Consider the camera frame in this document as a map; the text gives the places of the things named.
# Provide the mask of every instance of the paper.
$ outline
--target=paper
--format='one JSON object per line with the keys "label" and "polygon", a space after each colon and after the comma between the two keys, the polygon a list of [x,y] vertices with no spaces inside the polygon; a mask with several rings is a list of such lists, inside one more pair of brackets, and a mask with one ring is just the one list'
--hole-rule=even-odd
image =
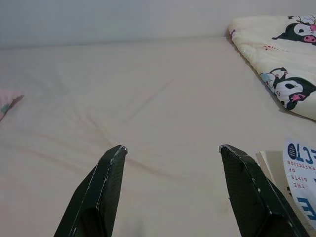
{"label": "paper", "polygon": [[283,164],[295,204],[316,230],[316,148],[288,139]]}

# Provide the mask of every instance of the bed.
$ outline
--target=bed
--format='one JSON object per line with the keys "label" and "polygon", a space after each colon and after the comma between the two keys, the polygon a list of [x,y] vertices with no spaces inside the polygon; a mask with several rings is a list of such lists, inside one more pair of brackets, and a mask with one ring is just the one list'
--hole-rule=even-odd
{"label": "bed", "polygon": [[316,139],[227,38],[2,50],[0,86],[24,94],[0,122],[6,237],[52,236],[118,144],[129,153],[113,236],[236,237],[218,146],[254,157]]}

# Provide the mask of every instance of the cartoon print blanket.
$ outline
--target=cartoon print blanket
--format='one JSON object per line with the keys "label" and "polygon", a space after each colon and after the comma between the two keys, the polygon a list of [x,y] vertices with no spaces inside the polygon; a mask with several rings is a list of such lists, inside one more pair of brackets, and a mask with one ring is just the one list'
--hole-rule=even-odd
{"label": "cartoon print blanket", "polygon": [[229,31],[283,106],[316,120],[316,15],[236,18]]}

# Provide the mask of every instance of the cartoon character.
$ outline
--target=cartoon character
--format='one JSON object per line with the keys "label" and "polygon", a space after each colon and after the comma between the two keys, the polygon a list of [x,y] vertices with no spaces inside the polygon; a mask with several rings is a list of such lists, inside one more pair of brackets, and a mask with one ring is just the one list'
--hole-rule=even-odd
{"label": "cartoon character", "polygon": [[260,74],[268,88],[288,110],[293,110],[298,101],[304,101],[316,86],[309,81],[292,76],[285,68],[276,68],[269,73]]}
{"label": "cartoon character", "polygon": [[289,24],[285,32],[278,37],[273,37],[273,40],[293,40],[316,45],[316,19],[314,16],[289,16],[288,19],[296,19],[296,23]]}

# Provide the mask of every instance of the folded blanket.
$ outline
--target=folded blanket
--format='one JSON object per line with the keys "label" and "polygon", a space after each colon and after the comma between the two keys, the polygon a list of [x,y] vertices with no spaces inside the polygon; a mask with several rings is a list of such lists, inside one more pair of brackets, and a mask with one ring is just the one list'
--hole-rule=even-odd
{"label": "folded blanket", "polygon": [[236,18],[229,31],[283,106],[316,119],[316,16]]}

